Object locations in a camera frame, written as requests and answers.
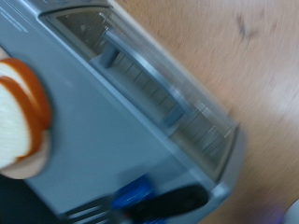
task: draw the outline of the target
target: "wooden table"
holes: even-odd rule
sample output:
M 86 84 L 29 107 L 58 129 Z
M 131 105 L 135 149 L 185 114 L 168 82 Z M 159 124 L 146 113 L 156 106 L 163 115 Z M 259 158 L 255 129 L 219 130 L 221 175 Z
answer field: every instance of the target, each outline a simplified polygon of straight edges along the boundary
M 234 194 L 204 224 L 299 198 L 299 1 L 118 0 L 248 131 Z

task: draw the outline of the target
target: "bread slice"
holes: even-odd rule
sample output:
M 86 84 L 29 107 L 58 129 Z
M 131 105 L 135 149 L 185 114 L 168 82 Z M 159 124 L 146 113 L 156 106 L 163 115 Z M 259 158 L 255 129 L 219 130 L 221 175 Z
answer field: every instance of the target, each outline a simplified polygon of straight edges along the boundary
M 49 128 L 51 113 L 50 103 L 36 75 L 23 62 L 15 58 L 0 61 L 0 77 L 11 77 L 19 83 L 28 95 L 44 129 Z
M 44 131 L 44 140 L 37 153 L 4 169 L 0 169 L 0 174 L 13 179 L 33 177 L 38 175 L 46 166 L 49 155 L 50 131 Z
M 43 127 L 20 85 L 0 77 L 0 169 L 38 151 Z

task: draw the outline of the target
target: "black handle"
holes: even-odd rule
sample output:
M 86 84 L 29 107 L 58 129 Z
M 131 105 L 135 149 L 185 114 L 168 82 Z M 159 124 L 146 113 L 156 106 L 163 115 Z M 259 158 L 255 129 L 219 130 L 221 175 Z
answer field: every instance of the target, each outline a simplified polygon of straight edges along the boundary
M 191 212 L 208 202 L 208 194 L 201 185 L 175 189 L 153 199 L 142 201 L 126 210 L 135 222 L 173 217 Z

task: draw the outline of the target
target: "gray plastic casing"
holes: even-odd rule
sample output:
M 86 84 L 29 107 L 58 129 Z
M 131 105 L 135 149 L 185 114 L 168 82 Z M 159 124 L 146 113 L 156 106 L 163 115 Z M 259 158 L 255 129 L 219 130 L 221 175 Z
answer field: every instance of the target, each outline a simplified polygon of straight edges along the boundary
M 234 189 L 245 151 L 238 128 L 230 158 L 215 182 L 161 130 L 117 92 L 39 17 L 62 8 L 109 6 L 95 0 L 0 2 L 0 46 L 27 63 L 50 97 L 51 155 L 45 170 L 26 183 L 57 215 L 111 194 L 143 174 L 158 192 L 201 183 L 210 194 L 204 207 L 170 224 L 195 224 L 218 208 Z M 227 117 L 205 91 L 206 105 Z

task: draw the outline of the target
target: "toaster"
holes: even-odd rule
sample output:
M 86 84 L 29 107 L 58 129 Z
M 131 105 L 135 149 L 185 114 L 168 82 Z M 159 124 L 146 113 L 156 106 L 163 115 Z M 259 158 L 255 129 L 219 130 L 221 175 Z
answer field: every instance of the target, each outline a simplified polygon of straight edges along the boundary
M 53 110 L 49 163 L 26 183 L 59 215 L 142 175 L 159 192 L 234 189 L 246 135 L 206 89 L 113 1 L 0 2 L 0 46 L 39 77 Z

